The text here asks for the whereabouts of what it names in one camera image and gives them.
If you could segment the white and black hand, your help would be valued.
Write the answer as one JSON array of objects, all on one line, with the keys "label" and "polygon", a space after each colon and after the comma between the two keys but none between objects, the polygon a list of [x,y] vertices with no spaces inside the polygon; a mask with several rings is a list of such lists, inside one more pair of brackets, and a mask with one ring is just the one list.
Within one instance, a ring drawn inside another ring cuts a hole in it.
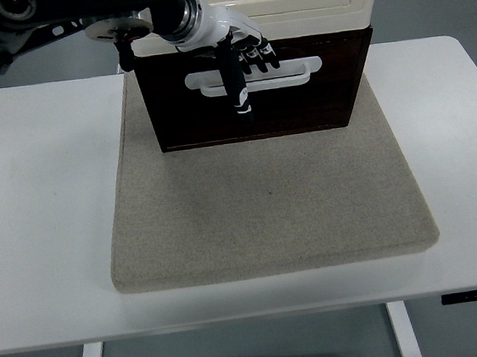
[{"label": "white and black hand", "polygon": [[225,6],[187,0],[182,24],[166,40],[181,53],[211,55],[217,62],[222,84],[238,117],[254,122],[245,76],[252,66],[266,73],[278,69],[271,43],[247,15]]}]

